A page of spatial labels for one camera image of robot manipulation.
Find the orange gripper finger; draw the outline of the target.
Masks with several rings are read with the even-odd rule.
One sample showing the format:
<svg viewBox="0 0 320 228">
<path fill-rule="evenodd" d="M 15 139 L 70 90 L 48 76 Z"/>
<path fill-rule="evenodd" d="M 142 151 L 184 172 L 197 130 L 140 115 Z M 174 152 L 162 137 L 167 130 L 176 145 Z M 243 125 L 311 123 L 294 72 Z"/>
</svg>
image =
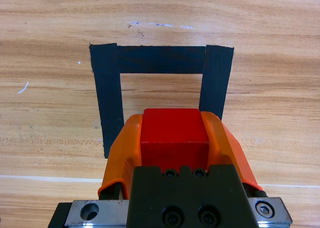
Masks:
<svg viewBox="0 0 320 228">
<path fill-rule="evenodd" d="M 242 183 L 261 191 L 263 188 L 258 185 L 237 139 L 215 114 L 208 111 L 200 114 L 209 140 L 206 167 L 234 165 Z"/>
<path fill-rule="evenodd" d="M 134 169 L 142 165 L 140 148 L 142 121 L 142 114 L 130 116 L 113 142 L 102 184 L 97 191 L 100 199 L 109 196 L 114 200 L 116 187 L 119 185 L 123 198 L 130 198 Z"/>
</svg>

